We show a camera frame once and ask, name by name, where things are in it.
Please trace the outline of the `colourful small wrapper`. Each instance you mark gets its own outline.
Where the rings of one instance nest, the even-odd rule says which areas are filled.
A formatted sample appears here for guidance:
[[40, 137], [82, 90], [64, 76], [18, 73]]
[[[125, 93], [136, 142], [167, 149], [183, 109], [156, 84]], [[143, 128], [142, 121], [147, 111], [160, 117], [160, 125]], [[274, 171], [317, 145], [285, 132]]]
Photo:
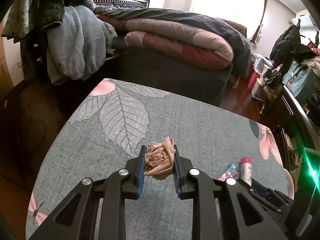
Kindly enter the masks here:
[[236, 163], [232, 163], [226, 168], [225, 172], [223, 172], [223, 174], [219, 176], [218, 180], [225, 181], [227, 178], [238, 179], [239, 175], [240, 175], [240, 170], [238, 165]]

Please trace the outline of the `beige stocking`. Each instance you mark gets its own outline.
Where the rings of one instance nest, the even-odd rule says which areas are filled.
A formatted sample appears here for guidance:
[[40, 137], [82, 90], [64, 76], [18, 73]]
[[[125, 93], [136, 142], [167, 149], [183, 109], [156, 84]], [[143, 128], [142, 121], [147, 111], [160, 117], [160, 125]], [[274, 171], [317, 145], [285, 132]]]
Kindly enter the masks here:
[[175, 153], [172, 137], [166, 137], [161, 143], [149, 143], [144, 155], [144, 175], [165, 180], [173, 174]]

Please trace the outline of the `red capped bottle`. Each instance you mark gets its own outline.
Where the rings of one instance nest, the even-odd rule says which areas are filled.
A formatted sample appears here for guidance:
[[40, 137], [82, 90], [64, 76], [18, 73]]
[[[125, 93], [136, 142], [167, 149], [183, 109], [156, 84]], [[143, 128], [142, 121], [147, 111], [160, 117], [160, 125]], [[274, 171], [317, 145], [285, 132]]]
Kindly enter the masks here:
[[252, 185], [252, 162], [250, 157], [242, 157], [239, 160], [240, 179]]

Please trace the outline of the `floral grey tablecloth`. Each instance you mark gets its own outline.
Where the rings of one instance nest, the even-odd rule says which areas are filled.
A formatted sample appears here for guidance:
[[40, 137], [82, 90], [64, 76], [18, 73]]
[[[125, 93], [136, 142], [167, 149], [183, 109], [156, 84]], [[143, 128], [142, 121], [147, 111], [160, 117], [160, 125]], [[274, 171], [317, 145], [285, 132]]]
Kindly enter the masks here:
[[162, 90], [111, 79], [103, 84], [66, 122], [42, 163], [33, 189], [41, 213], [51, 213], [82, 179], [107, 178], [143, 145], [167, 137], [211, 178], [248, 156], [253, 179], [287, 193], [283, 167], [260, 154], [260, 142], [269, 142], [261, 124]]

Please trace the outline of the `dark wooden bed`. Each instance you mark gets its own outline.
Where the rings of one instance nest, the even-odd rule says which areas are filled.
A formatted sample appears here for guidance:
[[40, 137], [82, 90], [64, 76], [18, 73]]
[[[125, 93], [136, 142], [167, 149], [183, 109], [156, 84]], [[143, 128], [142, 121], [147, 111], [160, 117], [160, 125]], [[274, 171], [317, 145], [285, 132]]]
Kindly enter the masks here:
[[[94, 0], [97, 6], [112, 8], [150, 8], [146, 0]], [[116, 31], [114, 48], [121, 53], [115, 78], [131, 83], [173, 92], [188, 98], [219, 106], [231, 72], [231, 66], [222, 70], [207, 70], [179, 59], [127, 46], [126, 32]]]

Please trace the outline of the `light blue fleece garment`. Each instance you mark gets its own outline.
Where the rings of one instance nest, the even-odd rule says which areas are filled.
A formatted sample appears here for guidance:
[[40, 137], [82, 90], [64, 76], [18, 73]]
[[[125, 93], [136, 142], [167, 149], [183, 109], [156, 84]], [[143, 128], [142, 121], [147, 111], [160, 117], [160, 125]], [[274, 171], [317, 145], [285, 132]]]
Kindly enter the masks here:
[[112, 25], [83, 5], [66, 7], [60, 26], [47, 30], [47, 72], [51, 84], [86, 80], [113, 54], [117, 37]]

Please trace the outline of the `coat rack with clothes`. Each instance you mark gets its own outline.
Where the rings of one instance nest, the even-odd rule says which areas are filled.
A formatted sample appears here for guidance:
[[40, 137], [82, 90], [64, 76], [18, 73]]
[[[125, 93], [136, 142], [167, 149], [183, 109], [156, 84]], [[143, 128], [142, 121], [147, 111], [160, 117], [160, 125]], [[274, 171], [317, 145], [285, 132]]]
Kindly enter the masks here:
[[291, 25], [276, 40], [270, 53], [270, 60], [274, 68], [284, 63], [290, 63], [293, 59], [302, 62], [304, 59], [312, 59], [317, 54], [308, 46], [301, 43], [300, 22], [297, 25]]

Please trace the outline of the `pink and blue quilt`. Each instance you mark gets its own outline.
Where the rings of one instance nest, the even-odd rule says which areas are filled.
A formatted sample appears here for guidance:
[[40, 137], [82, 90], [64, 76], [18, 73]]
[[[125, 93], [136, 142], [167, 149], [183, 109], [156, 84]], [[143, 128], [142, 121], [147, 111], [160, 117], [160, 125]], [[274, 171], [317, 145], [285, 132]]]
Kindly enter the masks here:
[[248, 74], [251, 49], [247, 38], [227, 22], [206, 15], [163, 8], [97, 6], [98, 18], [124, 31], [127, 46], [155, 51], [207, 70], [231, 66]]

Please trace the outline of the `grey fleece blanket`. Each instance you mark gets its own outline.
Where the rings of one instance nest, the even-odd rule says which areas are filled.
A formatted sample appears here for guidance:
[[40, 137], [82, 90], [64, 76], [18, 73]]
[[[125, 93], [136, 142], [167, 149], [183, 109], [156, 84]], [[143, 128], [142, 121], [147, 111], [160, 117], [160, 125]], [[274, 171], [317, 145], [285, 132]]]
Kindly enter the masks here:
[[94, 10], [93, 0], [15, 0], [10, 6], [1, 37], [19, 42], [33, 29], [55, 28], [62, 24], [65, 7], [86, 6]]

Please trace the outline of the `white wall air conditioner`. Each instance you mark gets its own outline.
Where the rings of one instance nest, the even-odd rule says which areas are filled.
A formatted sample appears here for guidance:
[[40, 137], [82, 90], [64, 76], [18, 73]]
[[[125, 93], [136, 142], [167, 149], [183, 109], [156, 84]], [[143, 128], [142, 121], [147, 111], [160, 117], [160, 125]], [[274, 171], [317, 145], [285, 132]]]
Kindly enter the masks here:
[[300, 23], [301, 27], [316, 27], [316, 23], [308, 10], [302, 10], [296, 13], [295, 18], [292, 19], [292, 23], [297, 25]]

